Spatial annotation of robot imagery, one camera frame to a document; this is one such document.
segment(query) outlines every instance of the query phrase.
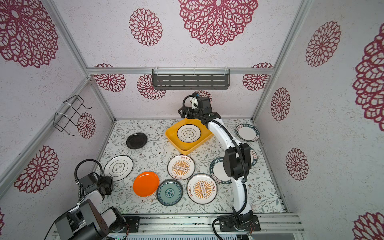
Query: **floral tablecloth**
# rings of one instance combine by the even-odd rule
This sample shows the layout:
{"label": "floral tablecloth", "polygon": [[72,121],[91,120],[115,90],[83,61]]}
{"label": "floral tablecloth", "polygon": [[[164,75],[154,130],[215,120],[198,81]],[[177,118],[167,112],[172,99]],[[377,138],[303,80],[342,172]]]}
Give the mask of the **floral tablecloth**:
{"label": "floral tablecloth", "polygon": [[[106,196],[98,207],[104,211],[111,206],[118,208],[122,214],[191,214],[191,213],[232,213],[233,192],[231,184],[217,184],[218,194],[214,201],[206,205],[196,204],[186,194],[185,186],[188,180],[180,181],[184,189],[181,200],[173,206],[161,205],[156,194],[149,197],[137,196],[132,184],[142,172],[155,172],[160,182],[170,179],[167,171],[168,161],[179,151],[168,141],[165,131],[179,120],[119,120],[109,138],[103,156],[100,160],[104,166],[115,156],[127,155],[134,163],[132,172],[123,180],[114,182],[114,191]],[[234,135],[235,127],[241,123],[252,124],[249,119],[223,120],[227,129]],[[143,132],[148,136],[147,144],[137,150],[129,149],[127,138],[136,132]],[[258,161],[250,170],[248,176],[248,201],[253,212],[271,213],[285,212],[279,202],[276,189],[264,161],[264,157],[257,142],[248,143],[257,153]],[[214,136],[209,141],[189,154],[195,161],[195,173],[209,174],[209,165],[217,157],[224,156],[225,149]]]}

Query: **black plate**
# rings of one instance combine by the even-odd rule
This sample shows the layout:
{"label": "black plate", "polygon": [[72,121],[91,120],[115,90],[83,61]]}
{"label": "black plate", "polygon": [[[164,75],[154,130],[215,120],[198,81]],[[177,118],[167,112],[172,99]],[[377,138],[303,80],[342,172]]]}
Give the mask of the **black plate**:
{"label": "black plate", "polygon": [[127,147],[130,149],[139,149],[145,146],[147,140],[147,135],[142,132],[132,134],[127,139]]}

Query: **plate with chinese characters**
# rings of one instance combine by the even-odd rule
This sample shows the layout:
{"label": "plate with chinese characters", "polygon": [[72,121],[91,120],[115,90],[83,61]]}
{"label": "plate with chinese characters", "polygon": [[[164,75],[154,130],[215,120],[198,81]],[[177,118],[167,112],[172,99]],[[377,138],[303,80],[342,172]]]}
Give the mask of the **plate with chinese characters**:
{"label": "plate with chinese characters", "polygon": [[181,126],[177,131],[177,137],[183,142],[195,142],[200,136],[201,130],[193,124]]}
{"label": "plate with chinese characters", "polygon": [[195,172],[195,162],[187,155],[174,156],[168,163],[168,173],[176,180],[186,180]]}
{"label": "plate with chinese characters", "polygon": [[259,130],[255,126],[246,123],[237,125],[235,133],[241,140],[246,142],[255,142],[260,137]]}
{"label": "plate with chinese characters", "polygon": [[217,195],[215,180],[207,174],[196,174],[187,182],[188,197],[197,204],[208,204]]}
{"label": "plate with chinese characters", "polygon": [[133,168],[133,161],[130,157],[121,155],[112,158],[104,167],[104,175],[111,176],[114,181],[127,177]]}

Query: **mounting plate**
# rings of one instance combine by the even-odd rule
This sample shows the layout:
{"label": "mounting plate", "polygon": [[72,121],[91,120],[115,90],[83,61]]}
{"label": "mounting plate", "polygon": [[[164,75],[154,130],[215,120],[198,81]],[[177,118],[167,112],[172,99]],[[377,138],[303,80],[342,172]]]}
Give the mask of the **mounting plate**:
{"label": "mounting plate", "polygon": [[[261,230],[259,219],[256,215],[253,215],[253,219],[251,222],[252,222],[253,226],[251,223],[247,224],[246,228],[245,228],[245,230],[243,230],[243,232],[250,232],[251,230],[253,232],[259,232]],[[220,231],[222,231],[222,232],[235,232],[238,230],[233,226],[233,219],[227,218],[227,219],[220,221]]]}

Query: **black wire rack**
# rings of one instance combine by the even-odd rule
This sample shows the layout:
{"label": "black wire rack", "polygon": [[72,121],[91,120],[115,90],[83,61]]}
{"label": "black wire rack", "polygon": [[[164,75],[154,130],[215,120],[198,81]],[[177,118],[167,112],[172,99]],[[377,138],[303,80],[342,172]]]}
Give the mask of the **black wire rack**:
{"label": "black wire rack", "polygon": [[[75,108],[73,107],[73,104],[76,102],[76,100],[80,102],[80,105],[79,105],[78,108],[75,109]],[[65,128],[67,127],[67,125],[68,125],[70,122],[71,122],[73,125],[77,126],[77,124],[75,124],[75,123],[72,121],[72,118],[73,118],[73,116],[75,116],[76,114],[78,114],[78,115],[80,116],[78,110],[80,109],[81,106],[83,106],[85,109],[91,109],[92,107],[87,108],[87,107],[84,105],[84,100],[83,100],[83,99],[80,97],[80,95],[78,95],[78,94],[77,94],[77,95],[74,95],[74,96],[72,96],[72,97],[70,97],[70,98],[68,98],[68,99],[65,100],[63,103],[66,103],[66,104],[68,104],[69,106],[71,106],[71,108],[74,110],[74,113],[72,114],[72,116],[71,116],[70,118],[69,118],[68,115],[66,114],[66,112],[67,112],[70,108],[68,108],[64,113],[55,113],[55,115],[54,115],[54,117],[53,117],[53,126],[54,126],[57,130],[59,130],[60,132],[63,132],[63,131],[64,131],[64,132],[66,132],[68,135],[75,136],[75,134],[70,134],[69,132],[67,132],[67,130],[65,130]],[[59,125],[59,122],[60,122],[61,118],[59,118],[59,119],[57,120],[57,122],[56,122],[56,116],[58,116],[58,115],[62,115],[62,116],[64,116],[65,118],[68,119],[68,122],[65,124],[64,127],[62,127],[62,126]]]}

